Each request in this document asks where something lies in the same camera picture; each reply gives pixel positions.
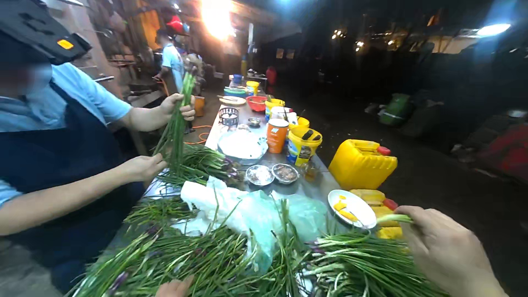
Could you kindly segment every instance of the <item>hand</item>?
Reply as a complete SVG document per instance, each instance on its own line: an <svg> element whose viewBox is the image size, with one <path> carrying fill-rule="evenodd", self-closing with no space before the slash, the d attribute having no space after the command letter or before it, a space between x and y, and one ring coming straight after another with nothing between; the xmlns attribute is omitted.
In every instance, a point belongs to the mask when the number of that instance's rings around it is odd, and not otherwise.
<svg viewBox="0 0 528 297"><path fill-rule="evenodd" d="M186 297L187 290L194 280L194 275L184 279L184 281L173 280L170 283L164 283L158 289L156 297Z"/></svg>
<svg viewBox="0 0 528 297"><path fill-rule="evenodd" d="M117 166L115 169L125 177L127 183L135 181L150 183L166 167L167 162L163 161L163 156L157 154L152 157L135 157Z"/></svg>
<svg viewBox="0 0 528 297"><path fill-rule="evenodd" d="M163 100L159 107L162 109L164 115L172 116L172 112L176 107L176 103L180 100L183 100L182 94L172 94ZM195 98L194 96L191 96L191 104L180 107L180 111L182 112L182 116L185 120L194 120L194 114L196 113L194 111L194 102Z"/></svg>
<svg viewBox="0 0 528 297"><path fill-rule="evenodd" d="M452 297L507 296L478 238L436 209L401 206L414 224L401 224L422 272Z"/></svg>

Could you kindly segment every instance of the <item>blue container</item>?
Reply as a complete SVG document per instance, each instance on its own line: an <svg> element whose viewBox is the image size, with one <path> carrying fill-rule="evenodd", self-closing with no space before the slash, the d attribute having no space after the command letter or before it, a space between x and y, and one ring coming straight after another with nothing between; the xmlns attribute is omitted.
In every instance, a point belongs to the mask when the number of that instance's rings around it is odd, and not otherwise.
<svg viewBox="0 0 528 297"><path fill-rule="evenodd" d="M240 97L240 98L246 98L248 95L246 95L246 91L242 89L234 90L234 89L225 88L224 96L235 96L235 97Z"/></svg>
<svg viewBox="0 0 528 297"><path fill-rule="evenodd" d="M242 84L242 75L233 75L233 83Z"/></svg>

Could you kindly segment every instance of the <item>small metal bowl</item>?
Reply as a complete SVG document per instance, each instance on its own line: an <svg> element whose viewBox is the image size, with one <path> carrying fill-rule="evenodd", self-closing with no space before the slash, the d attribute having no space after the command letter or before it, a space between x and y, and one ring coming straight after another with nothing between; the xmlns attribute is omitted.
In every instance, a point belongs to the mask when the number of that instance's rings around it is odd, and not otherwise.
<svg viewBox="0 0 528 297"><path fill-rule="evenodd" d="M249 125L250 125L251 127L258 127L258 126L260 126L260 118L250 117L250 118L248 118L248 121L249 121Z"/></svg>
<svg viewBox="0 0 528 297"><path fill-rule="evenodd" d="M246 180L258 186L269 185L275 179L271 169L264 165L253 165L246 170Z"/></svg>
<svg viewBox="0 0 528 297"><path fill-rule="evenodd" d="M291 184L299 179L299 172L289 164L275 164L271 173L282 184Z"/></svg>

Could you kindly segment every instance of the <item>bright light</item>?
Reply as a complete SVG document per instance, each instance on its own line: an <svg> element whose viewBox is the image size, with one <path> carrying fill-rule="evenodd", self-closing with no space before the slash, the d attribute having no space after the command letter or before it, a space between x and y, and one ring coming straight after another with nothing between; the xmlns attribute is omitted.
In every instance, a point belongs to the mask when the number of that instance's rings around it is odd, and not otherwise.
<svg viewBox="0 0 528 297"><path fill-rule="evenodd" d="M225 40L234 33L229 11L230 0L202 0L202 19L205 27L214 37Z"/></svg>
<svg viewBox="0 0 528 297"><path fill-rule="evenodd" d="M497 35L497 34L501 34L502 32L508 30L509 27L511 27L510 24L495 24L495 25L485 26L477 31L477 35L479 36Z"/></svg>

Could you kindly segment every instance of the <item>light blue shirt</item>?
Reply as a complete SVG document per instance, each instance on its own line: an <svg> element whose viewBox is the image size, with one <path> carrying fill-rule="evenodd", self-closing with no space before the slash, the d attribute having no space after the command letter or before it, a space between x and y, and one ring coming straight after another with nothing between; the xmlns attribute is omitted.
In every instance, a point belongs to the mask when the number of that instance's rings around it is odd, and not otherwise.
<svg viewBox="0 0 528 297"><path fill-rule="evenodd" d="M105 125L121 119L132 109L70 63L52 66L52 70L55 83ZM0 97L0 133L65 127L67 104L49 85L26 97L27 102ZM0 179L0 207L21 194Z"/></svg>
<svg viewBox="0 0 528 297"><path fill-rule="evenodd" d="M185 69L183 68L183 59L178 49L173 44L168 44L163 48L162 53L162 66L170 67L172 69L172 75L178 88L178 93L182 93L183 90L183 74Z"/></svg>

